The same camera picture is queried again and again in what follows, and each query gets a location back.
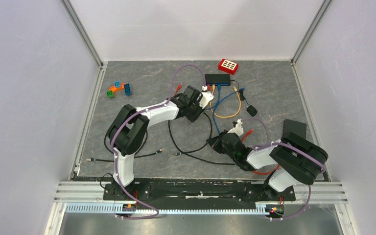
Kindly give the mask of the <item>black network switch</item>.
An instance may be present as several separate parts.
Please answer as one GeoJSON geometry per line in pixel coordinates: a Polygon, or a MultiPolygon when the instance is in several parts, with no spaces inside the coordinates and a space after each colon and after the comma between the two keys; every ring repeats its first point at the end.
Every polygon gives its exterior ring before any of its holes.
{"type": "Polygon", "coordinates": [[[205,80],[207,85],[215,86],[230,86],[231,78],[230,75],[225,74],[205,74],[205,80]]]}

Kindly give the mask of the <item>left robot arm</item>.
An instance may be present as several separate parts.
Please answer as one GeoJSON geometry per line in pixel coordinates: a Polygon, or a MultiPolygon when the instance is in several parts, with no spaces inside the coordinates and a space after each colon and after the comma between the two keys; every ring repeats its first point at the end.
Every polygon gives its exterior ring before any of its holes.
{"type": "Polygon", "coordinates": [[[187,86],[183,93],[155,105],[135,108],[127,104],[122,107],[107,131],[114,155],[112,186],[117,196],[128,200],[134,194],[134,158],[147,129],[178,118],[195,122],[213,98],[206,86],[202,90],[187,86]]]}

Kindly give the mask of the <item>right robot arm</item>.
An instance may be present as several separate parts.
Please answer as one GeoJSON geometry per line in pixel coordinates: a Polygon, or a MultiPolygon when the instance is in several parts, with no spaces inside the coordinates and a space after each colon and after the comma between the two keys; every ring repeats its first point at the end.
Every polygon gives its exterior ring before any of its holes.
{"type": "Polygon", "coordinates": [[[279,140],[260,147],[247,147],[236,133],[224,131],[207,140],[219,154],[229,156],[244,171],[254,171],[269,165],[279,165],[263,186],[263,194],[270,200],[282,195],[297,183],[312,185],[325,172],[329,156],[321,147],[295,133],[287,132],[279,140]]]}

